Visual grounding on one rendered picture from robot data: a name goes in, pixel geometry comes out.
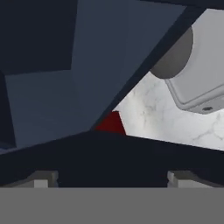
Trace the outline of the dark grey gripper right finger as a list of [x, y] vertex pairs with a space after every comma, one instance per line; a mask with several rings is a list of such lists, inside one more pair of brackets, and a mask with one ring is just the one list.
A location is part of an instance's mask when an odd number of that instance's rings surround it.
[[171, 188], [222, 188], [222, 185], [199, 178], [191, 171], [168, 171], [168, 184]]

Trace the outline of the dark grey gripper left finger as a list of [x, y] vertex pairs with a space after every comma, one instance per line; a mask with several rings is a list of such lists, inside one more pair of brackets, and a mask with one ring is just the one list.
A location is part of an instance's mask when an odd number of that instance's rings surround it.
[[56, 171], [35, 171], [28, 178], [4, 185], [4, 188], [54, 188], [58, 186], [59, 174]]

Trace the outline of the dark red object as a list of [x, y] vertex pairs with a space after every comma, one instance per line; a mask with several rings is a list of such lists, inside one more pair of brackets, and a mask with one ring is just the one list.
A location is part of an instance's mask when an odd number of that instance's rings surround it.
[[112, 111], [95, 128], [95, 130], [108, 131], [125, 135], [125, 129], [118, 111]]

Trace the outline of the dark blue cabinet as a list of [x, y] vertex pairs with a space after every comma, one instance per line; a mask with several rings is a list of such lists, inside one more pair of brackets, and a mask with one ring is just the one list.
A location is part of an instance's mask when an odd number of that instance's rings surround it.
[[0, 186], [160, 187], [172, 170], [224, 185], [224, 151], [100, 122], [221, 0], [0, 0]]

